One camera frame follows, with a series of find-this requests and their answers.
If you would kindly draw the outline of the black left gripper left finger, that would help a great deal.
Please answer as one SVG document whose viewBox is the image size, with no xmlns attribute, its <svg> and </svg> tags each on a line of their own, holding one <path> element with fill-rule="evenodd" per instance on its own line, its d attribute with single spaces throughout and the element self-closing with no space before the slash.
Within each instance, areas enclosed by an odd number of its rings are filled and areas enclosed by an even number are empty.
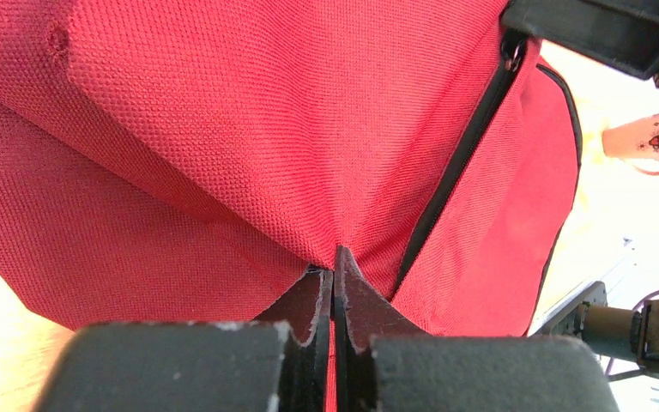
<svg viewBox="0 0 659 412">
<path fill-rule="evenodd" d="M 333 274 L 310 267 L 248 322 L 115 322 L 80 330 L 38 411 L 321 411 Z"/>
</svg>

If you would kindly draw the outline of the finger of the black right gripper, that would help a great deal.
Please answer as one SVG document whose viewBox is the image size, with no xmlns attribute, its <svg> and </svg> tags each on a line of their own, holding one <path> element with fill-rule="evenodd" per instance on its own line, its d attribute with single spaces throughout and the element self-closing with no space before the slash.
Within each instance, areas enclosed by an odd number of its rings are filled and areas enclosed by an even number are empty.
<svg viewBox="0 0 659 412">
<path fill-rule="evenodd" d="M 511 1 L 505 27 L 642 80 L 659 80 L 659 1 Z"/>
</svg>

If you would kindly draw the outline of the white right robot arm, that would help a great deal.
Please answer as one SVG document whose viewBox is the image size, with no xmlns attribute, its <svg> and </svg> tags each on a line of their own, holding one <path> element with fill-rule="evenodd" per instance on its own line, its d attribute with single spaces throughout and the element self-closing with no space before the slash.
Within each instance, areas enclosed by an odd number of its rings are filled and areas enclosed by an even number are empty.
<svg viewBox="0 0 659 412">
<path fill-rule="evenodd" d="M 659 88 L 659 1 L 513 1 L 501 21 Z M 659 300 L 644 299 L 642 309 L 582 304 L 576 311 L 575 332 L 594 352 L 637 364 L 611 381 L 659 379 Z"/>
</svg>

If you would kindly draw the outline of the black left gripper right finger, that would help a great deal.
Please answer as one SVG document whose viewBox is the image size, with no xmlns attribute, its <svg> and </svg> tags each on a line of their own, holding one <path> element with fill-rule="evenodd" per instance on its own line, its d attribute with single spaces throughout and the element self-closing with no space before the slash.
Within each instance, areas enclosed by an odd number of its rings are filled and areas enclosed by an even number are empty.
<svg viewBox="0 0 659 412">
<path fill-rule="evenodd" d="M 565 336 L 432 336 L 336 250 L 340 411 L 615 411 L 590 348 Z"/>
</svg>

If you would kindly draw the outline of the red backpack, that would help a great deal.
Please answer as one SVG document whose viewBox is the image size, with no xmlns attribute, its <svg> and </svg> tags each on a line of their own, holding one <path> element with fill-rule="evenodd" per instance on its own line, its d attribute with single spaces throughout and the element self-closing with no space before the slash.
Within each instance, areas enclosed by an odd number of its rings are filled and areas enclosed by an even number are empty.
<svg viewBox="0 0 659 412">
<path fill-rule="evenodd" d="M 0 1 L 0 276 L 72 329 L 248 322 L 310 267 L 527 336 L 581 168 L 511 1 Z"/>
</svg>

